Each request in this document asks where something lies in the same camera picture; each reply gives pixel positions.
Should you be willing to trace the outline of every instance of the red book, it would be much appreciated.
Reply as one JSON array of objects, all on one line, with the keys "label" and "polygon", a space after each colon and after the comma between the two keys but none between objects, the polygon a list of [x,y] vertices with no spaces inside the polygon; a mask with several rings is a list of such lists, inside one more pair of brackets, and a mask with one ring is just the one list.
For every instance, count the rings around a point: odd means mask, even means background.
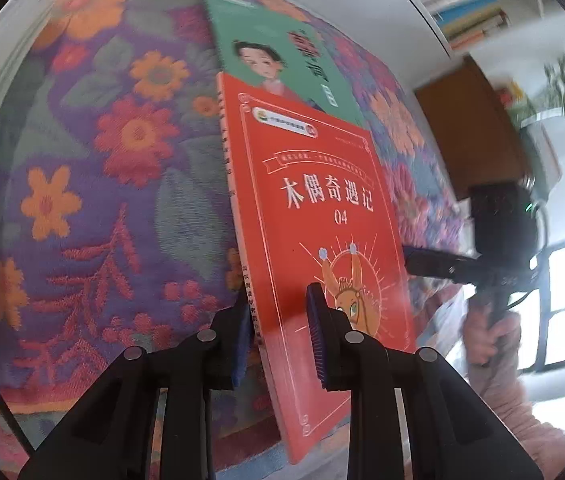
[{"label": "red book", "polygon": [[317,377],[309,283],[322,283],[354,328],[415,349],[397,222],[369,132],[224,73],[218,90],[245,285],[296,463],[349,412],[349,394],[326,392]]}]

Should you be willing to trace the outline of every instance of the wooden cabinet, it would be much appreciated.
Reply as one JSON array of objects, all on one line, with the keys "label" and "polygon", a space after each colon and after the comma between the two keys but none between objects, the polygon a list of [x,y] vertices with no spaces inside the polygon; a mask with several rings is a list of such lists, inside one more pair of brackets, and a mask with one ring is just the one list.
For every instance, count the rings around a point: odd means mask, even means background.
[{"label": "wooden cabinet", "polygon": [[532,175],[520,136],[471,56],[463,65],[418,89],[458,200],[476,184]]}]

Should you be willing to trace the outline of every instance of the purple fabric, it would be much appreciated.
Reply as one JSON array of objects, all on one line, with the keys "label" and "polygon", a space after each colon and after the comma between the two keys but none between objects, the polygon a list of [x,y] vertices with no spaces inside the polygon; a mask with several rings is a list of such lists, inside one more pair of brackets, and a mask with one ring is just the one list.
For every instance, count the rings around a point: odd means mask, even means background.
[{"label": "purple fabric", "polygon": [[[389,70],[283,0],[249,1],[319,31],[368,120],[403,242],[456,247],[461,223],[427,126]],[[201,0],[58,0],[6,96],[0,389],[16,411],[49,412],[25,424],[36,442],[126,346],[173,346],[234,301],[218,70]],[[410,292],[417,314],[430,287],[414,278]],[[252,357],[240,395],[214,406],[216,439],[242,442],[238,459],[278,438],[249,434],[273,416]],[[0,465],[17,470],[17,455]]]}]

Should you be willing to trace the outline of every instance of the cartoon donkey illustration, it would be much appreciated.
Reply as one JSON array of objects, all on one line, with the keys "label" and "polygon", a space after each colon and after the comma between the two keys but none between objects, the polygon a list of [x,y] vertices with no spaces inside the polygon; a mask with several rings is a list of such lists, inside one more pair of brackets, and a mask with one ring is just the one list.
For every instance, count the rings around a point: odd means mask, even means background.
[{"label": "cartoon donkey illustration", "polygon": [[374,336],[381,325],[379,302],[363,285],[363,268],[353,242],[349,245],[349,252],[352,255],[352,279],[337,279],[327,259],[327,250],[320,249],[323,279],[328,292],[336,298],[336,308],[347,314],[352,328]]}]

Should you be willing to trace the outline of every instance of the hand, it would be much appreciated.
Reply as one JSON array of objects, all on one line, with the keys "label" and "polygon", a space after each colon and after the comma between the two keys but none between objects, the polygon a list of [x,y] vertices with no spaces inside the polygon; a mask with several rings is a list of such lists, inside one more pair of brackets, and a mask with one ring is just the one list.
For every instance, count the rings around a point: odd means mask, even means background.
[{"label": "hand", "polygon": [[520,327],[520,316],[509,312],[488,329],[491,306],[469,300],[469,312],[463,323],[463,343],[467,354],[467,362],[483,365],[498,353],[496,341]]}]

